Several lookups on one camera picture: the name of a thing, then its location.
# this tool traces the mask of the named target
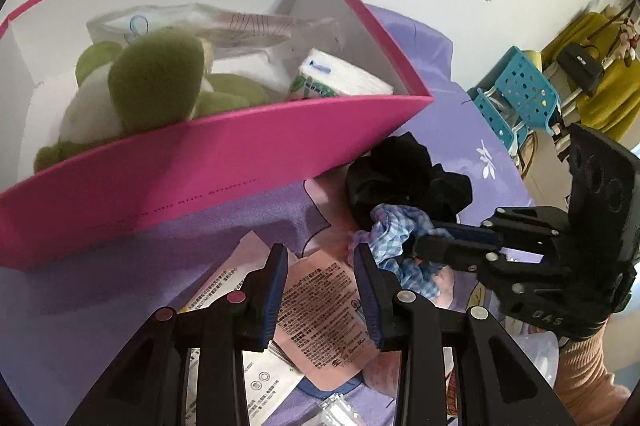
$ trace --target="black cloth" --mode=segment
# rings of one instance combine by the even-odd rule
[[[410,132],[388,137],[371,155],[356,159],[347,170],[345,188],[353,219],[367,230],[378,204],[412,206],[431,220],[455,223],[456,214],[473,201],[469,178],[433,165]]]

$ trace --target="green label on tissue pack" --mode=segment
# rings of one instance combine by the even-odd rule
[[[331,98],[332,96],[338,96],[338,93],[331,87],[328,87],[324,83],[303,74],[299,74],[296,79],[293,80],[289,93],[296,94],[295,96],[289,97],[301,100],[306,100],[307,98]]]

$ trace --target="red packet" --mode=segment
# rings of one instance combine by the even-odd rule
[[[353,271],[323,250],[289,267],[274,339],[326,392],[378,355],[367,335]]]

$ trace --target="purple bedsheet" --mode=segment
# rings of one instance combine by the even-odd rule
[[[477,225],[496,206],[530,205],[506,150],[449,80],[452,43],[397,13],[372,10],[435,97],[398,132],[410,130],[434,161],[472,180],[474,202],[461,221]],[[244,234],[253,230],[267,244],[299,252],[327,225],[295,183],[28,273],[0,268],[0,373],[35,426],[62,426],[146,318],[162,305],[180,308]],[[453,307],[464,308],[473,285],[472,275],[456,273]],[[348,401],[367,426],[391,421],[392,400],[364,385]],[[290,424],[313,402],[295,390],[266,426]]]

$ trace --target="silver screw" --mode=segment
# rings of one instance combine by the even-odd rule
[[[154,314],[154,318],[158,321],[169,321],[174,317],[174,310],[169,307],[162,307]]]
[[[486,320],[489,317],[489,311],[484,307],[471,307],[471,316],[476,320]]]
[[[415,293],[412,291],[400,291],[396,297],[402,302],[402,303],[411,303],[413,301],[415,301]]]
[[[231,291],[226,295],[229,303],[242,303],[246,299],[246,294],[242,291]]]

